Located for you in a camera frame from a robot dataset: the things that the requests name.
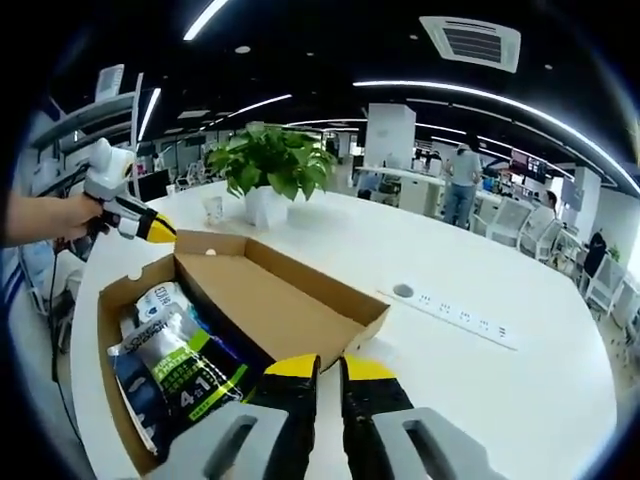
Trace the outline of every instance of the human arm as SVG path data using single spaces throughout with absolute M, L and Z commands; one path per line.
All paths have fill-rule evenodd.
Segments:
M 9 193 L 3 247 L 87 234 L 86 223 L 102 214 L 99 203 L 86 195 L 69 198 L 23 197 Z

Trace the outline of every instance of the human hand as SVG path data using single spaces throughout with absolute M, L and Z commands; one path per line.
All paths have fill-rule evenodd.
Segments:
M 102 215 L 102 205 L 84 194 L 63 200 L 62 230 L 65 240 L 75 240 L 87 234 L 87 222 Z

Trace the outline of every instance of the white wall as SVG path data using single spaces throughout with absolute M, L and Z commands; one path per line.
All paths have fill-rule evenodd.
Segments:
M 593 231 L 594 221 L 597 215 L 598 202 L 600 199 L 600 184 L 602 180 L 595 172 L 586 167 L 576 168 L 576 186 L 583 191 L 582 207 L 579 212 L 570 212 L 572 223 L 577 229 L 577 237 L 583 242 L 589 241 Z
M 400 168 L 411 168 L 416 133 L 416 114 L 406 105 L 369 105 L 365 165 L 382 165 L 391 156 Z
M 603 237 L 609 248 L 614 245 L 620 250 L 620 264 L 627 266 L 631 254 L 639 247 L 637 242 L 640 226 L 640 200 L 602 188 L 598 200 L 598 208 L 589 238 L 602 229 Z

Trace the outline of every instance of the gray gripper finger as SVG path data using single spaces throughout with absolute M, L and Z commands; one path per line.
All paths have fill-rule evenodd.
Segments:
M 396 480 L 506 480 L 491 469 L 486 449 L 430 408 L 371 417 Z
M 284 410 L 229 402 L 171 444 L 169 458 L 150 480 L 263 480 Z

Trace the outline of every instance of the blue jeans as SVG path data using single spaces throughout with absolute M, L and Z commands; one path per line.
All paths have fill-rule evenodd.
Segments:
M 444 221 L 449 225 L 467 228 L 475 194 L 475 185 L 462 186 L 452 183 L 444 203 Z

